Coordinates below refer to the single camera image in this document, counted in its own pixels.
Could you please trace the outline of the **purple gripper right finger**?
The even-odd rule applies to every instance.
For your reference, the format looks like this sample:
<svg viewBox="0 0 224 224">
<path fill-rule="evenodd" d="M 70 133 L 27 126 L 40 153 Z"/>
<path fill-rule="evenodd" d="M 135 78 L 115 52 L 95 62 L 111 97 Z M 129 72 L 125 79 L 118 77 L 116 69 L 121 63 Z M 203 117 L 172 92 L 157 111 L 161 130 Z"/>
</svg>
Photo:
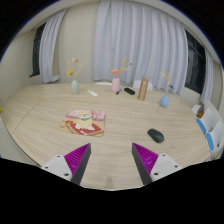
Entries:
<svg viewBox="0 0 224 224">
<path fill-rule="evenodd" d="M 132 155 L 144 185 L 182 169 L 166 153 L 156 154 L 137 143 L 132 144 Z"/>
</svg>

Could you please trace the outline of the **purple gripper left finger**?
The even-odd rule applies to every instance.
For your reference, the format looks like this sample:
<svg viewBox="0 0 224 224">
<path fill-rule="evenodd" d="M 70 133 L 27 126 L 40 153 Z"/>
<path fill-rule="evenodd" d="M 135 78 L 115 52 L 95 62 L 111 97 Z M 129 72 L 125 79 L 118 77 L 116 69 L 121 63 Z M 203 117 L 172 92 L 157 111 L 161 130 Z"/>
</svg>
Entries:
<svg viewBox="0 0 224 224">
<path fill-rule="evenodd" d="M 90 155 L 91 144 L 88 143 L 66 155 L 55 155 L 42 166 L 42 169 L 79 185 L 87 167 Z"/>
</svg>

